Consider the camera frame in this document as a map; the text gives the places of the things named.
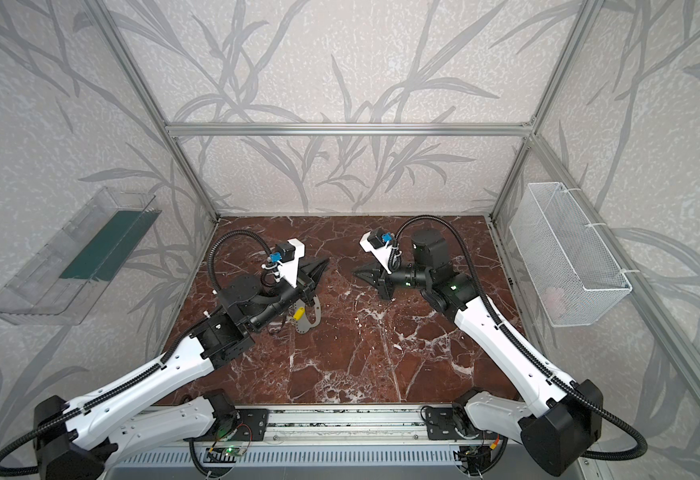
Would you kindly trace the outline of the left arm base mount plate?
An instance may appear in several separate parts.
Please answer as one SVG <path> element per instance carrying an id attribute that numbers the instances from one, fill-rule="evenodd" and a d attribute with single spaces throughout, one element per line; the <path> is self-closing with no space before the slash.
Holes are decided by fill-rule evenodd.
<path id="1" fill-rule="evenodd" d="M 234 417 L 216 421 L 204 435 L 202 442 L 262 442 L 267 430 L 270 411 L 265 408 L 247 408 L 236 411 Z"/>

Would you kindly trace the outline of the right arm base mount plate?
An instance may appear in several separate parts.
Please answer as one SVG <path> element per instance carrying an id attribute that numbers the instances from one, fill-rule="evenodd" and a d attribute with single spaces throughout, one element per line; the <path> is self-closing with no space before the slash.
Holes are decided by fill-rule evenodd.
<path id="1" fill-rule="evenodd" d="M 461 407 L 424 405 L 419 410 L 430 440 L 479 440 L 501 443 L 504 438 L 490 430 L 479 430 Z"/>

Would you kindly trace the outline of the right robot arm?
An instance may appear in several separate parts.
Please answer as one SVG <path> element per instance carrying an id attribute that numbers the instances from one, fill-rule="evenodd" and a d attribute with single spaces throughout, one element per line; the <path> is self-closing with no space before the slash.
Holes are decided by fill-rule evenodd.
<path id="1" fill-rule="evenodd" d="M 414 260 L 399 269 L 394 237 L 382 229 L 360 240 L 375 262 L 356 270 L 358 278 L 374 286 L 381 298 L 392 298 L 396 288 L 417 289 L 438 313 L 476 341 L 506 374 L 521 398 L 518 401 L 488 392 L 467 394 L 456 403 L 469 436 L 492 431 L 522 444 L 548 474 L 562 475 L 600 439 L 601 418 L 576 400 L 580 392 L 596 406 L 604 396 L 590 380 L 578 383 L 544 355 L 484 301 L 473 279 L 457 271 L 448 243 L 436 229 L 414 233 Z"/>

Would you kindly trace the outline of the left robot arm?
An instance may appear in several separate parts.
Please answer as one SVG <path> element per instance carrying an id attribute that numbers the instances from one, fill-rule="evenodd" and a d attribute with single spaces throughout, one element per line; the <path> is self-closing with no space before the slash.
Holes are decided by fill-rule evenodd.
<path id="1" fill-rule="evenodd" d="M 180 387 L 219 370 L 255 344 L 255 334 L 298 302 L 310 303 L 327 258 L 297 262 L 296 282 L 266 289 L 245 274 L 221 292 L 211 314 L 188 328 L 156 359 L 119 380 L 65 401 L 54 396 L 35 409 L 33 442 L 43 479 L 96 479 L 122 460 L 175 440 L 233 428 L 238 414 L 221 390 L 166 410 L 145 408 Z"/>

